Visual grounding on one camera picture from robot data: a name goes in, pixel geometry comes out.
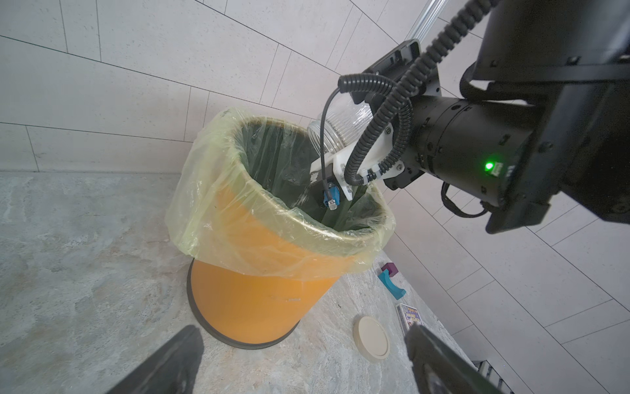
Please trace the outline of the purple block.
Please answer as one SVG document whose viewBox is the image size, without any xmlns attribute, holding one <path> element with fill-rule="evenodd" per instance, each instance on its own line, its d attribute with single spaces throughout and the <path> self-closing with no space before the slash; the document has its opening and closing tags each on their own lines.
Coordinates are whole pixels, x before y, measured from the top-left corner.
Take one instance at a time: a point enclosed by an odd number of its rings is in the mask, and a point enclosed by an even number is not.
<svg viewBox="0 0 630 394">
<path fill-rule="evenodd" d="M 399 269 L 393 262 L 389 262 L 382 266 L 382 272 L 388 272 L 389 277 L 395 277 L 399 273 Z"/>
</svg>

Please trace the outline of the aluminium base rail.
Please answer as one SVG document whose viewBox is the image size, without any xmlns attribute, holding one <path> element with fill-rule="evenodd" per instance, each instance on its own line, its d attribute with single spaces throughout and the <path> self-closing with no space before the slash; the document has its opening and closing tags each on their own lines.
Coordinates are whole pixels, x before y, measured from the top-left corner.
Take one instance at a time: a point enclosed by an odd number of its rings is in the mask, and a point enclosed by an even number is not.
<svg viewBox="0 0 630 394">
<path fill-rule="evenodd" d="M 473 363 L 477 368 L 477 372 L 481 374 L 486 380 L 488 380 L 494 387 L 500 392 L 507 394 L 514 394 L 509 384 L 498 374 L 496 369 L 489 363 L 489 361 L 474 361 Z"/>
</svg>

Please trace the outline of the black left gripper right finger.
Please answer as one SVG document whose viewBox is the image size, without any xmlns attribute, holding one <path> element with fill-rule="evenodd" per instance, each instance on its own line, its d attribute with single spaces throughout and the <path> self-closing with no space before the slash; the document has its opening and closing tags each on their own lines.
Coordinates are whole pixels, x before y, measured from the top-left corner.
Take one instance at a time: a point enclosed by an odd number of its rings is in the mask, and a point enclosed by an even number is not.
<svg viewBox="0 0 630 394">
<path fill-rule="evenodd" d="M 419 393 L 500 393 L 425 326 L 413 325 L 405 344 Z"/>
</svg>

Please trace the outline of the teal arch block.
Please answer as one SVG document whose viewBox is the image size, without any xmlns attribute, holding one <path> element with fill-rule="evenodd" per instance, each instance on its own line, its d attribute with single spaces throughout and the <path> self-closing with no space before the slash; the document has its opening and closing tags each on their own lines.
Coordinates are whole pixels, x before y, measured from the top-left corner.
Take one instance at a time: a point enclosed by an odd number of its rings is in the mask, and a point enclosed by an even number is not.
<svg viewBox="0 0 630 394">
<path fill-rule="evenodd" d="M 400 300 L 406 295 L 406 290 L 400 287 L 397 287 L 394 282 L 392 282 L 390 278 L 390 272 L 388 269 L 383 270 L 378 275 L 379 280 L 385 286 L 385 288 L 390 292 L 390 294 L 396 299 Z"/>
</svg>

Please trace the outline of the orange trash bin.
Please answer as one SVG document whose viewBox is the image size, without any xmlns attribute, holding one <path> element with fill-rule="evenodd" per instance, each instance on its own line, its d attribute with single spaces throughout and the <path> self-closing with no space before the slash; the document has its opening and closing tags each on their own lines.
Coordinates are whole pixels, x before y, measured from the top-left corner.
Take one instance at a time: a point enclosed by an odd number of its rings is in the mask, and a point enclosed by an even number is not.
<svg viewBox="0 0 630 394">
<path fill-rule="evenodd" d="M 342 276 L 313 281 L 258 277 L 195 259 L 189 289 L 200 323 L 213 336 L 235 347 L 260 349 L 286 339 Z"/>
</svg>

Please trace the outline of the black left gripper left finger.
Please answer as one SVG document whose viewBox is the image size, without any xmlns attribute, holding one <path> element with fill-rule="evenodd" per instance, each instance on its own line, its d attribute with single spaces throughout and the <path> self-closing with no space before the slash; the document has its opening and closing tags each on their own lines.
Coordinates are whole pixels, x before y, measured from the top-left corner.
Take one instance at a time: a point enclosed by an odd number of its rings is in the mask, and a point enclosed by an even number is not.
<svg viewBox="0 0 630 394">
<path fill-rule="evenodd" d="M 108 394 L 192 393 L 203 351 L 200 329 L 187 325 Z"/>
</svg>

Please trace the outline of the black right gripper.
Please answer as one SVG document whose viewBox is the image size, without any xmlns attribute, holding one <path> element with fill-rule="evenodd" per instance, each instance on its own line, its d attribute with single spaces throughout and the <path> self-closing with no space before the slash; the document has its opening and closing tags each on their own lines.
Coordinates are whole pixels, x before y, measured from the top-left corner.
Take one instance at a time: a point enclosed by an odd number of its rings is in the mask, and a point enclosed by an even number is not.
<svg viewBox="0 0 630 394">
<path fill-rule="evenodd" d="M 420 42 L 417 39 L 409 39 L 404 41 L 387 55 L 380 58 L 372 66 L 368 67 L 365 72 L 387 77 L 394 82 L 399 82 L 405 72 L 410 68 L 416 58 L 421 55 Z M 424 172 L 420 167 L 418 153 L 418 133 L 422 121 L 420 121 L 420 98 L 423 96 L 441 96 L 441 86 L 438 70 L 434 69 L 428 77 L 428 80 L 421 88 L 417 88 L 410 98 L 412 104 L 412 128 L 407 148 L 401 157 L 403 169 L 396 177 L 384 180 L 389 190 L 404 189 L 412 182 L 421 177 Z"/>
</svg>

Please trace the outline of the cream jar lid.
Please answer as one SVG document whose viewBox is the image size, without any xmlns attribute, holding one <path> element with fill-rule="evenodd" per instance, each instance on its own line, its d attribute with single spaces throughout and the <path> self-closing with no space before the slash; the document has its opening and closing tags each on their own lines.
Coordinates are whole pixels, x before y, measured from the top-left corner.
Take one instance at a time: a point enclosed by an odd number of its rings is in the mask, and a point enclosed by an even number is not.
<svg viewBox="0 0 630 394">
<path fill-rule="evenodd" d="M 390 354 L 390 340 L 385 328 L 371 316 L 361 316 L 353 326 L 354 343 L 367 360 L 377 363 Z"/>
</svg>

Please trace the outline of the metal frame corner post right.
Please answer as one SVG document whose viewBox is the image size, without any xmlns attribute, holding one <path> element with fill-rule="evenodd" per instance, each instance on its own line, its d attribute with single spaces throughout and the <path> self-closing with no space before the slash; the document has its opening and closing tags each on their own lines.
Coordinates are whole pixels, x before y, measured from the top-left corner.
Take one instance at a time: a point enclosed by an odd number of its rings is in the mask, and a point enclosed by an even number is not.
<svg viewBox="0 0 630 394">
<path fill-rule="evenodd" d="M 447 3 L 448 0 L 428 0 L 405 39 L 424 41 Z"/>
</svg>

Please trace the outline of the green plastic bin liner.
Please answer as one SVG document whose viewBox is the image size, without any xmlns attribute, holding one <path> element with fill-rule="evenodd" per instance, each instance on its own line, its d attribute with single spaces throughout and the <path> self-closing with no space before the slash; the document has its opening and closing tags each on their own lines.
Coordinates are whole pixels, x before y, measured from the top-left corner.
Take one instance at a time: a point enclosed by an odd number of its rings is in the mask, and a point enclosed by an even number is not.
<svg viewBox="0 0 630 394">
<path fill-rule="evenodd" d="M 316 152 L 303 127 L 238 108 L 198 134 L 165 222 L 200 262 L 258 277 L 313 281 L 360 273 L 395 230 L 375 185 L 330 211 L 308 193 Z"/>
</svg>

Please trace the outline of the ribbed glass oatmeal jar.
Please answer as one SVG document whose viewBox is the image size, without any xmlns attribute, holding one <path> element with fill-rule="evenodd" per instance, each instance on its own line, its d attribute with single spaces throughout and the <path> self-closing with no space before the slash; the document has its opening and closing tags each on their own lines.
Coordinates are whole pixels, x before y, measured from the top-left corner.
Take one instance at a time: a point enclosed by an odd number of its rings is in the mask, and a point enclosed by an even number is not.
<svg viewBox="0 0 630 394">
<path fill-rule="evenodd" d="M 335 93 L 324 121 L 324 153 L 334 154 L 354 144 L 372 121 L 367 103 L 355 104 L 350 94 Z"/>
</svg>

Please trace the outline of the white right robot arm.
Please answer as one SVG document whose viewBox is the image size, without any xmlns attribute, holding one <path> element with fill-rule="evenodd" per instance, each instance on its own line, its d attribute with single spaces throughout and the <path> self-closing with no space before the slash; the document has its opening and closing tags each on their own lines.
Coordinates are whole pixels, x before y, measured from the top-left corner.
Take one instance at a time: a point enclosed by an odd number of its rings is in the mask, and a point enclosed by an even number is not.
<svg viewBox="0 0 630 394">
<path fill-rule="evenodd" d="M 336 93 L 371 113 L 338 148 L 311 127 L 325 208 L 430 175 L 479 199 L 490 234 L 539 224 L 559 192 L 629 221 L 626 1 L 470 1 L 428 47 L 407 40 Z"/>
</svg>

